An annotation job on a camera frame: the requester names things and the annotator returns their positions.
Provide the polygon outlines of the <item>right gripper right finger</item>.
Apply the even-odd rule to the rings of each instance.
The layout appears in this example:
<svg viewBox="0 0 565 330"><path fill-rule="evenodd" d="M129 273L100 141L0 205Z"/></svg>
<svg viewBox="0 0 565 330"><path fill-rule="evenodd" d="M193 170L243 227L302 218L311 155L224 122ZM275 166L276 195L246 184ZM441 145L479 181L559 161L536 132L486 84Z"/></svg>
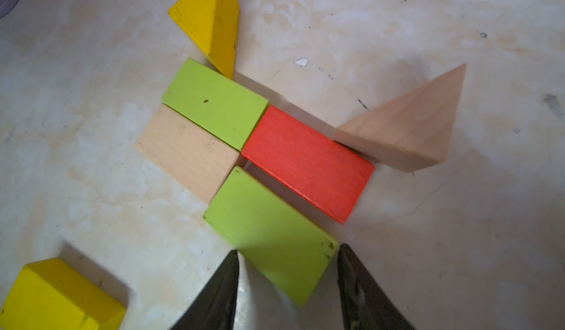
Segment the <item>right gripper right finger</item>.
<svg viewBox="0 0 565 330"><path fill-rule="evenodd" d="M338 287L345 329L414 329L345 243L338 251Z"/></svg>

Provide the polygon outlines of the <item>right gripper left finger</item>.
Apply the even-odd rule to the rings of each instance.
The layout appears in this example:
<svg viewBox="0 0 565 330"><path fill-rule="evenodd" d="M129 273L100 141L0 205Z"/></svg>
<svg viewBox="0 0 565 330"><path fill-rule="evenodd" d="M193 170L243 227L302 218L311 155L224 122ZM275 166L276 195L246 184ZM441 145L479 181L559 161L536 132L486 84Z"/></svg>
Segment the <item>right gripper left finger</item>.
<svg viewBox="0 0 565 330"><path fill-rule="evenodd" d="M237 250L230 251L172 329L234 327L239 280Z"/></svg>

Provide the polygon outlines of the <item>red rectangular block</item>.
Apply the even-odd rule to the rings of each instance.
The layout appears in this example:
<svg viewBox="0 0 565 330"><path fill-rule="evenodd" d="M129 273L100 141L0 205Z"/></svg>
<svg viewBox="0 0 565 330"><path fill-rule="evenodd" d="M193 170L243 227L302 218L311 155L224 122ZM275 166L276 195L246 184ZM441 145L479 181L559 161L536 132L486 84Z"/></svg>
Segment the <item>red rectangular block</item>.
<svg viewBox="0 0 565 330"><path fill-rule="evenodd" d="M375 167L276 106L269 106L241 153L340 224Z"/></svg>

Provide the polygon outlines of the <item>natural wood rectangular block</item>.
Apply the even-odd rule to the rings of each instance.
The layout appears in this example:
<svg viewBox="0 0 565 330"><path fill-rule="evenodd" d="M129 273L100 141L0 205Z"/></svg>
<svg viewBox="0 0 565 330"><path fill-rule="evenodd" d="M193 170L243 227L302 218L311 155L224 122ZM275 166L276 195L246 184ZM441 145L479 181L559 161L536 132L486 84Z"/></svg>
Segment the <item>natural wood rectangular block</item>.
<svg viewBox="0 0 565 330"><path fill-rule="evenodd" d="M244 161L239 151L164 104L135 147L206 204Z"/></svg>

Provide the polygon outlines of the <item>yellow rectangular block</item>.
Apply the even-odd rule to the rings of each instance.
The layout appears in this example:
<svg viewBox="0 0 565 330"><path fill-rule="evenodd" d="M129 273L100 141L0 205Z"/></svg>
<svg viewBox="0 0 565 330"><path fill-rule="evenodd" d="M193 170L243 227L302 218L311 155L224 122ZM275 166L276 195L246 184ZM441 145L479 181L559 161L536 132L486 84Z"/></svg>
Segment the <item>yellow rectangular block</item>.
<svg viewBox="0 0 565 330"><path fill-rule="evenodd" d="M124 307L58 258L25 265L1 308L3 329L119 329Z"/></svg>

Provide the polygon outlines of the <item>light green rectangular block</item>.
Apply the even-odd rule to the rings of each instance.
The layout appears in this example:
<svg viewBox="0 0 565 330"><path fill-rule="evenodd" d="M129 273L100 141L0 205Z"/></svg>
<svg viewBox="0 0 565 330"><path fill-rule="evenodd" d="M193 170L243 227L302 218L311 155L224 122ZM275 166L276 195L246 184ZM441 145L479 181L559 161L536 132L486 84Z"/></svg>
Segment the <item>light green rectangular block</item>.
<svg viewBox="0 0 565 330"><path fill-rule="evenodd" d="M191 58L162 102L238 151L269 107L263 96Z"/></svg>

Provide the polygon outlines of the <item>yellow triangle block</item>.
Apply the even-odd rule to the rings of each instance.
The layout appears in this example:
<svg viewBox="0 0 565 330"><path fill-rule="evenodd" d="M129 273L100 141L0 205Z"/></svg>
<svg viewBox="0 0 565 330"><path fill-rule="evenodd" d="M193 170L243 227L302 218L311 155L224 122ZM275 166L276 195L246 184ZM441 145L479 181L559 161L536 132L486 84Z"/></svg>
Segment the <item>yellow triangle block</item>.
<svg viewBox="0 0 565 330"><path fill-rule="evenodd" d="M205 58L232 79L238 42L238 0L179 0L169 16Z"/></svg>

